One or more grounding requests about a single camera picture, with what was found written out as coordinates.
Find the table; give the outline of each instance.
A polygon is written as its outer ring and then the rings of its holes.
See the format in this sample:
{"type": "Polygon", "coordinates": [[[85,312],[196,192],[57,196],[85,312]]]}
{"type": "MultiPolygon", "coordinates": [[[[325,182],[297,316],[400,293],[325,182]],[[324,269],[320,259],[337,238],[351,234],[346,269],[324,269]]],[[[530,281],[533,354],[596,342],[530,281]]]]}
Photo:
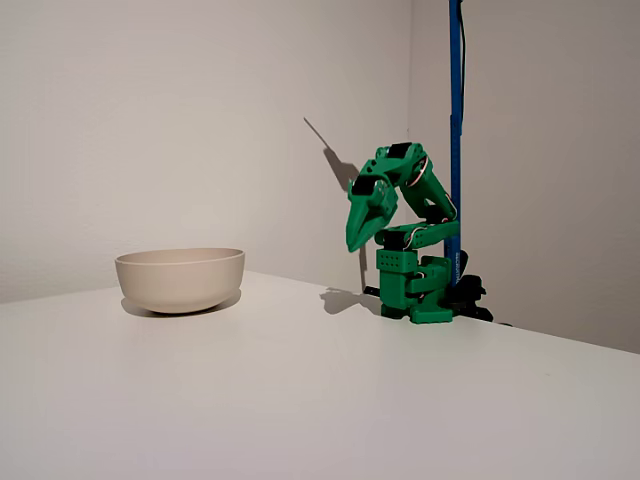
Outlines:
{"type": "Polygon", "coordinates": [[[0,478],[640,478],[638,355],[251,272],[235,300],[0,305],[0,478]]]}

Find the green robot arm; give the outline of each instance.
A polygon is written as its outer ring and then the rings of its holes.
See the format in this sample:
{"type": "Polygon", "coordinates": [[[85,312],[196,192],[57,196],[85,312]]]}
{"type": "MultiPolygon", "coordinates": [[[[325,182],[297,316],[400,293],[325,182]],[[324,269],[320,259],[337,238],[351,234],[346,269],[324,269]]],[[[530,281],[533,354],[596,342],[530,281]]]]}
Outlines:
{"type": "Polygon", "coordinates": [[[365,164],[349,185],[347,247],[350,252],[374,236],[378,244],[383,244],[383,229],[398,208],[396,188],[400,188],[416,215],[425,219],[424,223],[385,231],[402,235],[405,248],[433,245],[458,233],[455,206],[433,174],[433,164],[422,145],[400,143],[378,148],[375,158],[365,164]]]}

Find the ceramic bowl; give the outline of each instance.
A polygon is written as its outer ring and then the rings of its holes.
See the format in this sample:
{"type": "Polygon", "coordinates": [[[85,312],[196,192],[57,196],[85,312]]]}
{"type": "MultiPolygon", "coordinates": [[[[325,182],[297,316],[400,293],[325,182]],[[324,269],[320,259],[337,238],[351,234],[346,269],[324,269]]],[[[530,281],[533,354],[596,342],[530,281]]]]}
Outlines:
{"type": "Polygon", "coordinates": [[[232,248],[189,248],[131,253],[116,259],[125,298],[160,313],[189,313],[214,307],[240,288],[244,252],[232,248]]]}

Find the blue stand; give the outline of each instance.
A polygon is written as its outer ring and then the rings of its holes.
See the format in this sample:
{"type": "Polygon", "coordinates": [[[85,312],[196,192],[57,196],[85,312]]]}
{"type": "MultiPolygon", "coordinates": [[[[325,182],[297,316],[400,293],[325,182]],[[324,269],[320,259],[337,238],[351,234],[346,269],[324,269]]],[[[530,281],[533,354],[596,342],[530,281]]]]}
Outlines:
{"type": "MultiPolygon", "coordinates": [[[[449,44],[451,55],[451,200],[460,220],[460,137],[462,136],[462,60],[459,8],[462,0],[449,0],[449,44]]],[[[451,285],[460,280],[460,235],[444,244],[444,255],[453,265],[451,285]]]]}

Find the cable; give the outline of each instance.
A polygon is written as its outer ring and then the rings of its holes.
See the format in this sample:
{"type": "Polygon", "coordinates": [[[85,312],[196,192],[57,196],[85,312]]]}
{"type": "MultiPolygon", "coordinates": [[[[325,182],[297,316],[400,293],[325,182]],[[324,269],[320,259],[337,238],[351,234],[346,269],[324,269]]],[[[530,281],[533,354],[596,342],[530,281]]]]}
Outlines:
{"type": "Polygon", "coordinates": [[[464,35],[464,21],[462,20],[462,0],[458,1],[458,21],[462,34],[462,86],[460,90],[460,123],[464,120],[464,85],[466,83],[467,70],[467,39],[464,35]]]}

